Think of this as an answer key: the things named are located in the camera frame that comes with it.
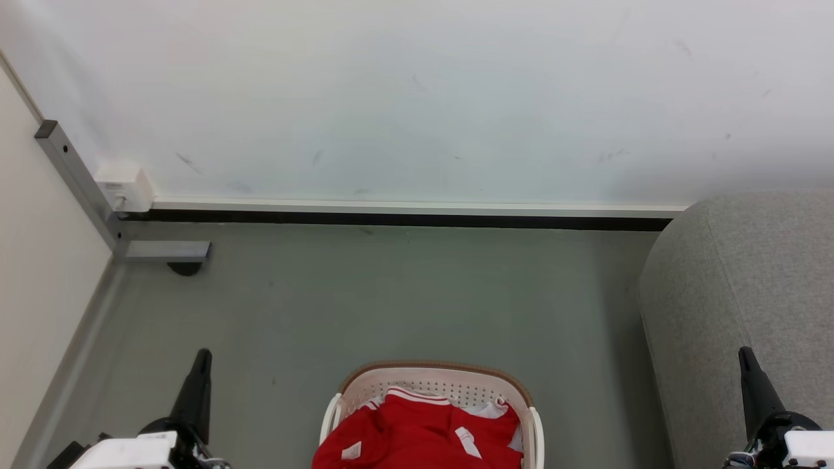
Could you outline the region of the white plastic laundry basket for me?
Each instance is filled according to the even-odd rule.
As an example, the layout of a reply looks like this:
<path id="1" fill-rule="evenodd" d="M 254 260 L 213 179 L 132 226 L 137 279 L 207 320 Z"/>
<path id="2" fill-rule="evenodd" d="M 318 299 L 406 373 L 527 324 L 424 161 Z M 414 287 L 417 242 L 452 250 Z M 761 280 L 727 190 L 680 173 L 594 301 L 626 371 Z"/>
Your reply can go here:
<path id="1" fill-rule="evenodd" d="M 361 403 L 381 397 L 390 386 L 441 395 L 455 406 L 503 398 L 521 419 L 521 468 L 545 469 L 544 427 L 532 395 L 521 381 L 501 370 L 438 360 L 381 360 L 352 371 L 326 407 L 319 444 Z"/>

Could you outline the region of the red shirt with white trim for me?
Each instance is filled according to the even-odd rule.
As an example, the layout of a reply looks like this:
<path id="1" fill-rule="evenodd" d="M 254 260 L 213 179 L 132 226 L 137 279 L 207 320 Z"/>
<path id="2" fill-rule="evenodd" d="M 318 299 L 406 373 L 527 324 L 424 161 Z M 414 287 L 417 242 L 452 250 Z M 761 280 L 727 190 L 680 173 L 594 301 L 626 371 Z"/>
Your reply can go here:
<path id="1" fill-rule="evenodd" d="M 326 437 L 311 469 L 522 469 L 440 395 L 403 387 L 362 403 Z"/>

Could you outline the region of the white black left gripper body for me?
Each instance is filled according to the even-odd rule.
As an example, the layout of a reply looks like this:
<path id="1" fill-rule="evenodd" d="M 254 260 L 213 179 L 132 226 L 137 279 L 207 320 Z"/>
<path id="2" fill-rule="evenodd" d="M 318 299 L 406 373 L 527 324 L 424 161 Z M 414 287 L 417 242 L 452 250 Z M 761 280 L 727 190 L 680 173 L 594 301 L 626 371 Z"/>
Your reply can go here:
<path id="1" fill-rule="evenodd" d="M 187 419 L 161 418 L 134 438 L 99 434 L 95 445 L 71 442 L 50 469 L 230 469 L 209 453 L 203 434 Z"/>

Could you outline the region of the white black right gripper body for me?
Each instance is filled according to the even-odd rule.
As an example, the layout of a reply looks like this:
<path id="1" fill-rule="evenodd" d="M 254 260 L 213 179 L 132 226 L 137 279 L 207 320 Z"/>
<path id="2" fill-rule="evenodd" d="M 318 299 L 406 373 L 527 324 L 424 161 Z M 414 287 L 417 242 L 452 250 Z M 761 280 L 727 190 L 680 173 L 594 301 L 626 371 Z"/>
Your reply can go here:
<path id="1" fill-rule="evenodd" d="M 834 469 L 834 431 L 796 412 L 775 412 L 744 450 L 729 453 L 723 469 Z"/>

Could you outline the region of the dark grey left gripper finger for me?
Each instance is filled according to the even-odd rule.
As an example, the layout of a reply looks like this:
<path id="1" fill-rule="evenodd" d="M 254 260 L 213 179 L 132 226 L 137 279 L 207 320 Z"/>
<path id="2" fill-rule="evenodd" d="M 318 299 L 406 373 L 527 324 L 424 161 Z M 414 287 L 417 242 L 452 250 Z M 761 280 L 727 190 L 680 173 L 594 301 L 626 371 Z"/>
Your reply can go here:
<path id="1" fill-rule="evenodd" d="M 210 438 L 211 371 L 211 351 L 198 350 L 171 410 L 171 419 L 195 434 L 203 444 L 208 444 Z"/>

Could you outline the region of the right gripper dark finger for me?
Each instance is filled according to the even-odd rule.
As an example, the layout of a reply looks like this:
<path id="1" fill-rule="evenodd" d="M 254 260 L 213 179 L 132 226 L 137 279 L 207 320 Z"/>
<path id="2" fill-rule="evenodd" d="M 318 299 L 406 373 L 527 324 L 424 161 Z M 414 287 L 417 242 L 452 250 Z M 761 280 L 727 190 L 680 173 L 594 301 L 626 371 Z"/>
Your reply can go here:
<path id="1" fill-rule="evenodd" d="M 741 347 L 738 360 L 745 430 L 747 439 L 752 440 L 766 418 L 786 409 L 768 374 L 760 366 L 753 348 Z"/>

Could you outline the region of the grey metal partition frame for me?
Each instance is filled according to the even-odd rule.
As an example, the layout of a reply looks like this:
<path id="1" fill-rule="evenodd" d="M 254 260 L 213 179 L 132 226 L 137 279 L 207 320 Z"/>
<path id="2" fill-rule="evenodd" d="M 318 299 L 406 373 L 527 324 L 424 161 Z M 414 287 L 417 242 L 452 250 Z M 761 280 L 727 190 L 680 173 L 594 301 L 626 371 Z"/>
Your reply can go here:
<path id="1" fill-rule="evenodd" d="M 134 240 L 123 216 L 114 212 L 96 185 L 75 146 L 57 120 L 44 120 L 34 134 L 62 180 L 78 200 L 102 240 L 119 261 L 134 263 L 203 262 L 209 260 L 212 243 L 187 240 Z"/>

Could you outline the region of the white and black baseboard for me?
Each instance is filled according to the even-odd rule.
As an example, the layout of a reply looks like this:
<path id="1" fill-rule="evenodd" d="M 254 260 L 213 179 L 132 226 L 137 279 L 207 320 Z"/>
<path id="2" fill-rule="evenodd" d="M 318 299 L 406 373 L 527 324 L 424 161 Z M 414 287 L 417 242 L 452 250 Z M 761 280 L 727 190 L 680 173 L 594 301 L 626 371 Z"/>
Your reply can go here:
<path id="1" fill-rule="evenodd" d="M 686 205 L 565 205 L 159 198 L 128 222 L 271 223 L 659 232 Z"/>

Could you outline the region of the grey fabric sofa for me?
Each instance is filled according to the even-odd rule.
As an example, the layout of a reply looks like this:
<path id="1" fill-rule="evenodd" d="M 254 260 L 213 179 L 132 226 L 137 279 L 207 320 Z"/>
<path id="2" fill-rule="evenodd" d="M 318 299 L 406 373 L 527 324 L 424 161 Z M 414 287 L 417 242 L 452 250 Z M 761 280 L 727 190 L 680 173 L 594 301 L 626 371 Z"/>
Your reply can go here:
<path id="1" fill-rule="evenodd" d="M 786 409 L 834 430 L 834 190 L 691 205 L 650 250 L 639 302 L 675 469 L 747 444 L 745 345 Z"/>

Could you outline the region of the white wall socket box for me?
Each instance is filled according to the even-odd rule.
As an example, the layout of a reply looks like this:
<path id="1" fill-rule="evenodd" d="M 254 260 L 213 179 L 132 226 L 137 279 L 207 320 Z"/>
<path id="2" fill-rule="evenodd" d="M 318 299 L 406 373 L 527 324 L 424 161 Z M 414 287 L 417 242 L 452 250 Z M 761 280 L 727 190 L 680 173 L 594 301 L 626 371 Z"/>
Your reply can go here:
<path id="1" fill-rule="evenodd" d="M 154 186 L 137 164 L 107 162 L 98 168 L 93 180 L 114 212 L 144 213 L 152 210 Z"/>

